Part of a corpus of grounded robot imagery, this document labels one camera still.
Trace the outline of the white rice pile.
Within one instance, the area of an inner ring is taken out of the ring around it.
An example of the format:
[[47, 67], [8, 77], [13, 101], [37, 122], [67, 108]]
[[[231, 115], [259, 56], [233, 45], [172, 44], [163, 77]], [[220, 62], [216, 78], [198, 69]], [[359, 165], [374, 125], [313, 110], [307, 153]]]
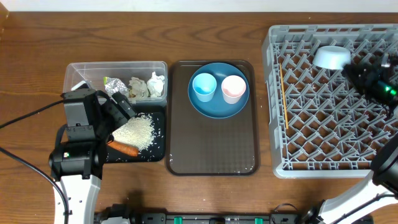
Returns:
[[154, 142], [154, 122], [149, 114], [140, 113], [113, 132], [114, 140], [134, 146], [139, 151], [148, 149]]

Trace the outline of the light blue bowl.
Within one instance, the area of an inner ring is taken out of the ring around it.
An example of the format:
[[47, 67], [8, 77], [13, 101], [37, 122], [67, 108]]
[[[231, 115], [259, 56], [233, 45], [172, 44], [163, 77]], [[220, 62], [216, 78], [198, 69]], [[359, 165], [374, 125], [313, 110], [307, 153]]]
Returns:
[[329, 70], [342, 70], [351, 63], [351, 52], [339, 46], [320, 47], [313, 59], [313, 65]]

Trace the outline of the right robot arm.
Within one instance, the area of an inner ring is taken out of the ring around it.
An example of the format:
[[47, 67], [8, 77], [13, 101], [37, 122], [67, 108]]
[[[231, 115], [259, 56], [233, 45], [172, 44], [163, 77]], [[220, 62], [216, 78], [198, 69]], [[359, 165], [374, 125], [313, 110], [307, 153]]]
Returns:
[[[397, 55], [385, 54], [375, 65], [344, 63], [343, 75], [365, 99], [388, 107], [397, 116], [397, 86], [389, 81]], [[376, 154], [368, 175], [343, 194], [323, 200], [297, 223], [354, 223], [369, 213], [397, 203], [397, 136]]]

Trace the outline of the orange carrot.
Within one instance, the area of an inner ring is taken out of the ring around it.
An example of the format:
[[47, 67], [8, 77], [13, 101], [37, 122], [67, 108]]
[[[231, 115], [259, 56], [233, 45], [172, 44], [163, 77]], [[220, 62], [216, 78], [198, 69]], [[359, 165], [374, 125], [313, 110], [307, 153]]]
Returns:
[[139, 154], [138, 148], [136, 148], [134, 146], [127, 145], [127, 144], [123, 144], [123, 143], [120, 143], [117, 141], [109, 142], [108, 146], [123, 153], [123, 154], [127, 154], [132, 157], [136, 157]]

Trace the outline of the foil wrapper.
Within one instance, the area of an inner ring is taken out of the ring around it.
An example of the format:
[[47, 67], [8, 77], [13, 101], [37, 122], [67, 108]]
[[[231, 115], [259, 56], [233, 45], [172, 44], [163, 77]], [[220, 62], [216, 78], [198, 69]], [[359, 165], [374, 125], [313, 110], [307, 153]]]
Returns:
[[129, 97], [129, 88], [120, 79], [104, 77], [103, 84], [109, 96], [120, 92], [122, 95]]

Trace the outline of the white tissue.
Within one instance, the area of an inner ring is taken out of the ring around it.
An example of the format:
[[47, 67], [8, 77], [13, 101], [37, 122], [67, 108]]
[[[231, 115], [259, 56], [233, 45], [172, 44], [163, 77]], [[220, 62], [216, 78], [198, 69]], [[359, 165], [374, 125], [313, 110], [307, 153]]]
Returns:
[[149, 97], [149, 90], [144, 80], [132, 77], [129, 81], [129, 96], [131, 98], [147, 98]]
[[162, 96], [164, 80], [165, 77], [163, 75], [157, 76], [156, 72], [152, 72], [151, 78], [147, 81], [147, 88], [151, 98]]

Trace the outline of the pink cup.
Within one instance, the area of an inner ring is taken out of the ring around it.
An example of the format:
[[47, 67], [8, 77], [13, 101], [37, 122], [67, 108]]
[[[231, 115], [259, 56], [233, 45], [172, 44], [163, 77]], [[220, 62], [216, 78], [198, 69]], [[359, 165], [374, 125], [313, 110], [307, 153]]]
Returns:
[[240, 76], [230, 75], [222, 81], [221, 91], [225, 102], [235, 104], [246, 91], [246, 82]]

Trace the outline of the light blue cup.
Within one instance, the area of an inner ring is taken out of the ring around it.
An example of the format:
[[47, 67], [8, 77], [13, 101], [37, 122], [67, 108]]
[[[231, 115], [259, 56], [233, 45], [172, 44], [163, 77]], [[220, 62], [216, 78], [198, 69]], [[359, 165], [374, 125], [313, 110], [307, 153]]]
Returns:
[[192, 88], [201, 102], [209, 102], [217, 88], [216, 78], [210, 73], [200, 73], [194, 77]]

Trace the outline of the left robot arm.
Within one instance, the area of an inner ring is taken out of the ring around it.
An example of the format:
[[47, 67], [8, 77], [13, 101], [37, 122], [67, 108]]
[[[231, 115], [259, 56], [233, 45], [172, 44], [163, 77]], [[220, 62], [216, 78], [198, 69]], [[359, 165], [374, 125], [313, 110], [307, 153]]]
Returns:
[[126, 96], [92, 88], [62, 95], [66, 125], [49, 156], [55, 223], [93, 223], [111, 134], [135, 117]]

